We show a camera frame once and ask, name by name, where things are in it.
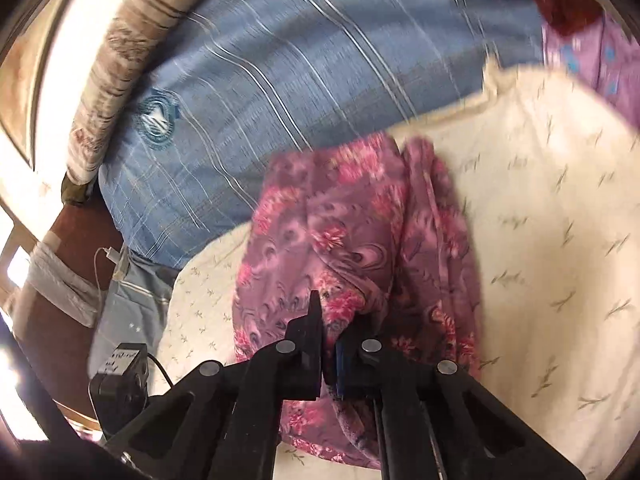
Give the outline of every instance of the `white label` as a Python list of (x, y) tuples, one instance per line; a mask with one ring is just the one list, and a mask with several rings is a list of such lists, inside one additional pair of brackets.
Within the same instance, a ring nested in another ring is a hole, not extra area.
[(98, 368), (99, 374), (122, 375), (140, 350), (114, 350), (107, 362)]

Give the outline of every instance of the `bed sheet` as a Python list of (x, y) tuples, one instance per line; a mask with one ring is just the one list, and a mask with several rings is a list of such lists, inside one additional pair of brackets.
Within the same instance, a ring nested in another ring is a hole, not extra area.
[(154, 54), (100, 168), (126, 244), (183, 268), (248, 221), (271, 153), (341, 144), (542, 61), (533, 0), (204, 0)]
[[(428, 136), (451, 170), (481, 274), (482, 384), (590, 480), (606, 478), (640, 429), (635, 131), (565, 73), (490, 62), (484, 92), (389, 133)], [(158, 352), (174, 379), (232, 362), (249, 232), (213, 241), (178, 276)], [(321, 470), (279, 450), (276, 478), (300, 468)]]

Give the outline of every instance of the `round blue logo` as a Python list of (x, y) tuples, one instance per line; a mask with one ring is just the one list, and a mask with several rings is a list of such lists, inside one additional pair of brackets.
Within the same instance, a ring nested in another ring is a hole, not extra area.
[(164, 150), (174, 136), (175, 120), (180, 118), (178, 99), (173, 92), (153, 88), (138, 105), (134, 115), (136, 131), (152, 150)]

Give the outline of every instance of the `silver screw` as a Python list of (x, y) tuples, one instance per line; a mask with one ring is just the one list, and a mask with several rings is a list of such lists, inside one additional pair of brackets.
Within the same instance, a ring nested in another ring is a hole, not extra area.
[(206, 361), (200, 365), (198, 371), (205, 377), (211, 377), (220, 371), (220, 365), (215, 361)]
[(296, 349), (296, 344), (293, 341), (289, 341), (288, 339), (283, 339), (282, 341), (278, 341), (276, 344), (276, 350), (281, 354), (290, 354)]
[(438, 371), (443, 375), (453, 375), (458, 371), (458, 365), (453, 361), (445, 359), (438, 363)]
[(365, 339), (362, 342), (362, 349), (365, 352), (375, 353), (382, 348), (382, 343), (377, 339)]

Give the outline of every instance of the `purple fabric with blue spots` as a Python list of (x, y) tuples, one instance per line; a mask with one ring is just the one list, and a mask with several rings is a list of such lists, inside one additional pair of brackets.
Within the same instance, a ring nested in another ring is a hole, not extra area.
[(609, 16), (572, 36), (543, 25), (545, 64), (565, 67), (640, 128), (640, 45)]

